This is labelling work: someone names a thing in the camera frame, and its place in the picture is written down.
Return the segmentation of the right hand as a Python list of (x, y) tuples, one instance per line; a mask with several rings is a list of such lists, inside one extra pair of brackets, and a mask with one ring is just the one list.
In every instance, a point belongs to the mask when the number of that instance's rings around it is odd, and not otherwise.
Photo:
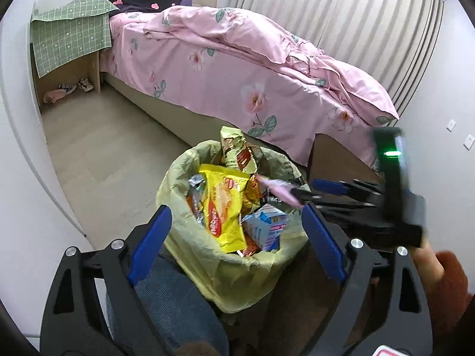
[(423, 238), (420, 247), (411, 248), (410, 253), (424, 291), (430, 295), (443, 279), (444, 268), (427, 238)]

